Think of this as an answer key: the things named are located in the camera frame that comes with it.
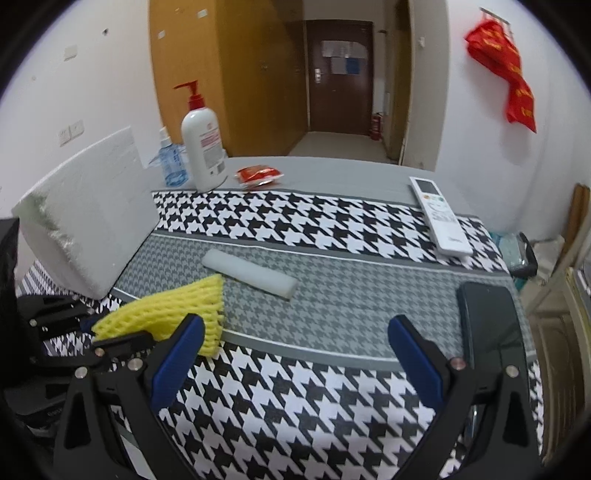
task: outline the electrical outlet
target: electrical outlet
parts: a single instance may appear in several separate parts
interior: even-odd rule
[[[63,147],[72,139],[72,134],[70,133],[70,127],[65,127],[64,129],[60,130],[57,133],[57,138],[60,141],[60,147]]]
[[[78,120],[76,123],[70,125],[70,133],[72,138],[79,137],[84,133],[84,123],[82,123],[82,120]]]

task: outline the fire extinguisher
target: fire extinguisher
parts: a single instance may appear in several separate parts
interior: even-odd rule
[[[382,139],[382,114],[381,113],[374,113],[371,116],[371,130],[369,132],[369,137],[372,140],[381,140]]]

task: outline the blue spray bottle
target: blue spray bottle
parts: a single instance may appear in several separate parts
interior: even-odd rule
[[[178,146],[174,145],[170,140],[166,127],[160,129],[160,151],[158,156],[167,187],[180,187],[189,179]]]

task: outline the white foam block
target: white foam block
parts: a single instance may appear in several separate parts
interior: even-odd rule
[[[158,223],[131,128],[85,148],[41,179],[13,208],[52,279],[104,298]]]
[[[205,254],[201,263],[207,268],[287,300],[292,298],[297,289],[298,281],[289,275],[256,265],[214,248]]]

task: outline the gray houndstooth table runner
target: gray houndstooth table runner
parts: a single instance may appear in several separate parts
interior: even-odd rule
[[[474,246],[476,235],[482,255],[461,262],[434,252],[421,215],[408,206],[289,192],[158,192],[154,197],[161,215],[157,230],[111,294],[102,301],[84,299],[88,305],[113,310],[203,278],[212,272],[200,259],[214,247],[300,279],[290,302],[231,279],[224,288],[226,328],[238,335],[233,339],[288,344],[298,355],[265,344],[223,342],[214,358],[196,359],[176,402],[160,412],[204,478],[392,478],[433,411],[419,402],[398,369],[343,366],[312,353],[395,360],[385,326],[393,315],[406,313],[446,356],[461,355],[459,284],[507,286],[517,300],[478,219],[460,221],[474,229],[469,238]],[[36,263],[20,292],[62,290]],[[532,350],[516,303],[526,348]],[[89,344],[90,337],[69,334],[51,340],[48,349],[74,355]],[[530,363],[528,381],[541,442],[536,362]],[[124,412],[115,410],[126,425]],[[463,454],[459,443],[441,476],[455,471]]]

